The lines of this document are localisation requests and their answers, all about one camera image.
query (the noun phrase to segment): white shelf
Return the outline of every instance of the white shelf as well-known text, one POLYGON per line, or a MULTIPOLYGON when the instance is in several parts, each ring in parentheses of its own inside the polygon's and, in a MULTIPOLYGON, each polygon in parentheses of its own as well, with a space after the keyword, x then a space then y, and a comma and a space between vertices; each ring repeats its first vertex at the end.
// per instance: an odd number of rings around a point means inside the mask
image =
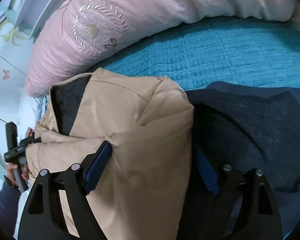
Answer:
POLYGON ((44 9, 42 10, 41 14, 39 15, 37 22, 34 24, 32 32, 30 34, 31 37, 38 37, 39 32, 42 30, 45 22, 50 16, 55 12, 62 3, 66 0, 49 0, 44 9))
POLYGON ((65 0, 11 0, 6 18, 30 38, 37 38, 45 22, 65 0))

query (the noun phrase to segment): blue bedspread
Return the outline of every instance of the blue bedspread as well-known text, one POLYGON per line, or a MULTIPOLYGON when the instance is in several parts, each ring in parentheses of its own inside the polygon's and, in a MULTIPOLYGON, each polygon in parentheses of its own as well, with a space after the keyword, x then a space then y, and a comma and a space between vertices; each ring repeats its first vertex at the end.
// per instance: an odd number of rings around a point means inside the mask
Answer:
POLYGON ((288 23, 206 18, 145 38, 90 69, 168 76, 184 90, 214 81, 300 88, 300 33, 288 23))

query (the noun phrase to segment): pillow embroidery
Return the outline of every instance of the pillow embroidery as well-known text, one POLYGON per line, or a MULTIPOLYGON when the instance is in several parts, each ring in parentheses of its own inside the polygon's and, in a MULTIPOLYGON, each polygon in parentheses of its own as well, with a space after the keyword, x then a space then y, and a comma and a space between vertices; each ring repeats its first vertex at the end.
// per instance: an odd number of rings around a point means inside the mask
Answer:
POLYGON ((73 35, 79 48, 92 56, 115 48, 127 31, 122 13, 114 10, 111 4, 108 7, 100 1, 82 6, 73 25, 73 35))

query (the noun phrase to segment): silver bolt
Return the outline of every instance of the silver bolt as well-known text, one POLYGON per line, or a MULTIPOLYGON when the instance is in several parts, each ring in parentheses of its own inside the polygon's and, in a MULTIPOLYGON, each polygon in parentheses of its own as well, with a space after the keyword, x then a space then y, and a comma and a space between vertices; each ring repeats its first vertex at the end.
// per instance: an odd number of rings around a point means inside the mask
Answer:
POLYGON ((77 171, 78 169, 80 169, 80 164, 78 164, 78 163, 73 164, 73 165, 71 166, 71 169, 72 169, 73 171, 77 171))
POLYGON ((45 175, 47 175, 47 173, 48 173, 48 171, 46 169, 40 171, 41 176, 45 176, 45 175))
POLYGON ((263 171, 262 170, 256 170, 256 174, 261 177, 263 175, 263 171))
POLYGON ((232 167, 229 164, 226 164, 226 165, 223 166, 223 169, 225 171, 231 171, 232 167))

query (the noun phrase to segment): dark blue sleeve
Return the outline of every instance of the dark blue sleeve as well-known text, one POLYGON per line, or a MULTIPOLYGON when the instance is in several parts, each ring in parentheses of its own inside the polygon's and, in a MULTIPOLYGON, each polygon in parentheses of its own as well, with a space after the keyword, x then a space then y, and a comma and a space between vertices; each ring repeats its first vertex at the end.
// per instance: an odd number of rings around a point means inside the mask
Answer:
POLYGON ((14 234, 18 216, 20 191, 12 188, 5 181, 0 191, 0 222, 7 230, 14 234))

